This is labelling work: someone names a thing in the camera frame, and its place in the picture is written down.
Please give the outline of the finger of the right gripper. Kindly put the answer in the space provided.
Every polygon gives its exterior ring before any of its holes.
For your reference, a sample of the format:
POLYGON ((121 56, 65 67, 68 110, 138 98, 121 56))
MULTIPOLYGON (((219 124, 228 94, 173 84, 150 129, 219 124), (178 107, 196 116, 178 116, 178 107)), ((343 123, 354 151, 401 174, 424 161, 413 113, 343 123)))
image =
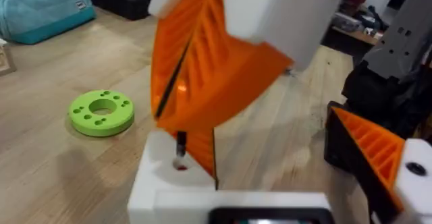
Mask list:
POLYGON ((180 64, 197 24, 204 0, 151 0, 149 13, 157 18, 151 71, 151 102, 156 118, 162 115, 180 64))
POLYGON ((204 0, 157 125, 208 130, 306 69, 340 0, 204 0))

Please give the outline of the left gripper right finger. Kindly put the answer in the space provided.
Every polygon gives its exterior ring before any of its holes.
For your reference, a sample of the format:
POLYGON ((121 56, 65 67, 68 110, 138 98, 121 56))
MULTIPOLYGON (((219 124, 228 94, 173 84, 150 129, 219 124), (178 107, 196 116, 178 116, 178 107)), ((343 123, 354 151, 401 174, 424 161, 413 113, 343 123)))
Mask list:
POLYGON ((431 222, 431 145, 403 139, 335 101, 327 104, 324 159, 350 173, 371 223, 431 222))

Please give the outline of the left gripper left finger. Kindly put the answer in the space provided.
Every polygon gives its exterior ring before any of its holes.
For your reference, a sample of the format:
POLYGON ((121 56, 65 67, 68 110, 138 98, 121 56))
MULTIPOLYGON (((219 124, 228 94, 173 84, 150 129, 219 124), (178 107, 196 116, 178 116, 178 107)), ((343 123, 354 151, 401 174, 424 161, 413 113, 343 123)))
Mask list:
POLYGON ((127 210, 131 223, 208 223, 209 206, 198 203, 215 191, 215 180, 189 154, 175 168, 176 140, 163 130, 146 139, 127 210))

